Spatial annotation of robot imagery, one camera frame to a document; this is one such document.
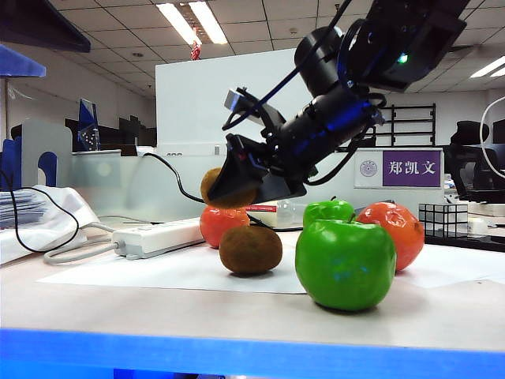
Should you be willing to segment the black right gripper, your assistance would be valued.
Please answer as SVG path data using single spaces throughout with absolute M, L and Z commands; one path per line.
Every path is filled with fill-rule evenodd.
M 226 136 L 228 153 L 207 191 L 209 204 L 259 204 L 303 197 L 303 183 L 318 186 L 343 168 L 339 162 L 315 181 L 316 164 L 343 143 L 343 107 L 340 103 L 309 103 L 295 118 L 286 121 L 267 104 L 235 105 L 233 114 L 258 118 L 264 143 L 238 134 Z

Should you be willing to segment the blurred left gripper finger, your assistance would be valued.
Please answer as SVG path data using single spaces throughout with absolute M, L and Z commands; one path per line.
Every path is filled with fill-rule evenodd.
M 1 77 L 45 77 L 45 66 L 24 56 L 11 48 L 1 45 L 0 47 L 0 74 Z
M 88 53 L 90 41 L 49 1 L 1 0 L 1 41 Z

